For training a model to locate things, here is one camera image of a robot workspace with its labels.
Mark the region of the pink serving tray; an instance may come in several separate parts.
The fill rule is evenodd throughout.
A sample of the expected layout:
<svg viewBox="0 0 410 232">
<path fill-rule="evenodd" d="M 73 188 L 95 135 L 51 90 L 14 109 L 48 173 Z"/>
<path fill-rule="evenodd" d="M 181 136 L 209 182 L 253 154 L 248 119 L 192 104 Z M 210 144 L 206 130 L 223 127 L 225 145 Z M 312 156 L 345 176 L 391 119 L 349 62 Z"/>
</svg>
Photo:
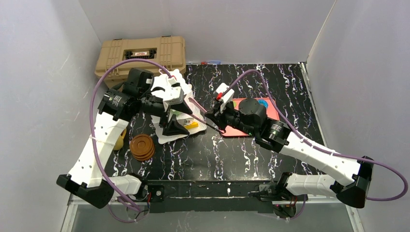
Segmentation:
<svg viewBox="0 0 410 232">
<path fill-rule="evenodd" d="M 239 110 L 239 104 L 244 99 L 245 98 L 234 98 L 234 99 L 232 99 L 234 109 Z M 269 118 L 279 120 L 279 114 L 278 114 L 277 110 L 274 108 L 274 106 L 271 103 L 270 99 L 269 98 L 256 98 L 257 101 L 258 101 L 258 99 L 264 99 L 268 102 L 269 106 L 266 109 L 267 116 Z M 226 132 L 224 134 L 222 134 L 223 137 L 249 137 L 249 135 L 247 133 L 244 133 L 240 130 L 234 129 L 231 126 L 227 126 L 225 130 L 226 130 Z"/>
</svg>

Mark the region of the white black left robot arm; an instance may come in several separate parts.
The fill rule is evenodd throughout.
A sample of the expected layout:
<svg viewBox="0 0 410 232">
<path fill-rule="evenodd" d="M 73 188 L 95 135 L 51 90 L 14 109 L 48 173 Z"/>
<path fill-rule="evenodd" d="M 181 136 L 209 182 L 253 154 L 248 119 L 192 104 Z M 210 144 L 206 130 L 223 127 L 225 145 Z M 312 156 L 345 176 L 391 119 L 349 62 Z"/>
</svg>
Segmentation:
<svg viewBox="0 0 410 232">
<path fill-rule="evenodd" d="M 141 192 L 146 181 L 137 174 L 109 178 L 104 168 L 118 138 L 139 112 L 159 118 L 162 136 L 185 137 L 191 131 L 177 125 L 177 117 L 170 114 L 178 110 L 191 114 L 185 101 L 191 94 L 179 70 L 153 73 L 132 68 L 125 82 L 109 89 L 100 102 L 97 115 L 91 121 L 90 137 L 77 163 L 57 184 L 96 208 L 104 208 L 113 197 L 128 199 Z"/>
</svg>

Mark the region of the yellow cake slice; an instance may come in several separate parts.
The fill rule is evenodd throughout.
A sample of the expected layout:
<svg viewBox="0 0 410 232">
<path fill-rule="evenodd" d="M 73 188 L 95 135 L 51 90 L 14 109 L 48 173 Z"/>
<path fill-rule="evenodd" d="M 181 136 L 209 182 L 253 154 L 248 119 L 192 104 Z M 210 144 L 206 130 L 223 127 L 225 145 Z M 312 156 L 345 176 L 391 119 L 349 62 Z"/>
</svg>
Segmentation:
<svg viewBox="0 0 410 232">
<path fill-rule="evenodd" d="M 184 121 L 184 128 L 188 129 L 188 130 L 192 130 L 194 128 L 199 127 L 198 122 L 196 121 L 192 121 L 192 120 L 185 120 Z"/>
</svg>

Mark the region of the tan plastic tool case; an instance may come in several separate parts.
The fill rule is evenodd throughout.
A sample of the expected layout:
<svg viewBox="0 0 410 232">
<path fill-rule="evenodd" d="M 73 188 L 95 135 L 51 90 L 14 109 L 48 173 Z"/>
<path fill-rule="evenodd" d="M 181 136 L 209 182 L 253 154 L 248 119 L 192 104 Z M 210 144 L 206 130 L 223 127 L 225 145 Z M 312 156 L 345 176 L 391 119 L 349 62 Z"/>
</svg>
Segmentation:
<svg viewBox="0 0 410 232">
<path fill-rule="evenodd" d="M 115 39 L 102 43 L 94 73 L 101 78 L 115 64 L 133 58 L 141 58 L 162 65 L 169 71 L 186 72 L 186 44 L 182 36 L 161 36 L 148 39 Z M 111 88 L 128 77 L 132 68 L 147 70 L 155 76 L 162 74 L 155 65 L 130 62 L 113 70 L 105 79 Z"/>
</svg>

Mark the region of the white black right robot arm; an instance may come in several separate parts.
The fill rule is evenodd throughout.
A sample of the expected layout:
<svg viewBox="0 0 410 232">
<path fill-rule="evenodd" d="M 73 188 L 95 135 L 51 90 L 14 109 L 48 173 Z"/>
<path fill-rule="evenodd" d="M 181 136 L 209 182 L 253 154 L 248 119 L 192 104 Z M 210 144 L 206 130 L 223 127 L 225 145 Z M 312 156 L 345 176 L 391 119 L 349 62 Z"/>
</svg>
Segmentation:
<svg viewBox="0 0 410 232">
<path fill-rule="evenodd" d="M 283 174 L 278 186 L 291 195 L 323 195 L 337 198 L 345 205 L 364 208 L 373 165 L 356 159 L 325 153 L 325 147 L 307 138 L 300 138 L 285 123 L 269 118 L 267 108 L 253 98 L 243 99 L 237 107 L 232 102 L 216 103 L 205 117 L 221 130 L 230 126 L 254 137 L 256 144 L 298 159 L 320 170 L 322 174 Z"/>
</svg>

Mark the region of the blue donut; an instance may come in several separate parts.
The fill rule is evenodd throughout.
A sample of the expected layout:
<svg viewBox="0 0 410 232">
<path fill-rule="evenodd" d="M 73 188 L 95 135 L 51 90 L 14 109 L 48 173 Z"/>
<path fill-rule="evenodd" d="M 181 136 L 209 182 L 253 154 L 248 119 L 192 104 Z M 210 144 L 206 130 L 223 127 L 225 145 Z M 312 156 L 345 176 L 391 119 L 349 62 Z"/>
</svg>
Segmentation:
<svg viewBox="0 0 410 232">
<path fill-rule="evenodd" d="M 258 103 L 260 104 L 260 105 L 263 105 L 265 108 L 268 108 L 268 102 L 266 101 L 266 100 L 264 100 L 264 99 L 258 99 Z"/>
</svg>

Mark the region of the white three-tier cake stand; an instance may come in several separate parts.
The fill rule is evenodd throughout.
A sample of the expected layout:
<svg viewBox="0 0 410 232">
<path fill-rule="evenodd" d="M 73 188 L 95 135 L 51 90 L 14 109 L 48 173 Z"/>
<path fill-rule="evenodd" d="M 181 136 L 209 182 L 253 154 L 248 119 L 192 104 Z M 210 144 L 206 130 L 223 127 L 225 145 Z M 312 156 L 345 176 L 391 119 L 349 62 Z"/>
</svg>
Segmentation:
<svg viewBox="0 0 410 232">
<path fill-rule="evenodd" d="M 204 122 L 203 116 L 201 115 L 202 112 L 199 110 L 198 107 L 196 107 L 193 103 L 189 102 L 189 100 L 188 100 L 189 97 L 194 98 L 192 85 L 187 84 L 187 82 L 185 81 L 185 79 L 183 77 L 183 74 L 181 74 L 180 70 L 175 69 L 173 71 L 170 71 L 170 76 L 168 76 L 165 73 L 161 73 L 159 76 L 154 77 L 153 85 L 150 89 L 151 94 L 153 96 L 163 98 L 163 94 L 164 94 L 164 91 L 165 91 L 164 87 L 166 86 L 166 83 L 165 83 L 166 78 L 175 78 L 178 82 L 181 83 L 181 87 L 182 87 L 183 92 L 184 92 L 184 100 L 186 101 L 188 106 L 193 111 L 192 115 L 184 114 L 182 112 L 172 110 L 171 106 L 169 106 L 169 105 L 167 105 L 163 102 L 165 109 L 168 110 L 168 112 L 169 112 L 168 116 L 176 115 L 176 119 L 177 119 L 178 123 L 181 124 L 182 126 L 184 126 L 184 121 L 185 120 L 192 120 L 192 121 L 198 122 L 199 127 L 194 128 L 192 130 L 188 130 L 189 133 L 190 133 L 189 135 L 193 135 L 193 134 L 196 134 L 196 133 L 199 133 L 201 131 L 206 130 L 206 124 Z M 167 143 L 167 142 L 172 142 L 174 140 L 189 136 L 189 135 L 164 136 L 164 135 L 162 135 L 161 117 L 151 115 L 151 118 L 152 118 L 152 124 L 155 127 L 155 133 L 158 137 L 158 142 L 160 144 L 164 144 L 164 143 Z"/>
</svg>

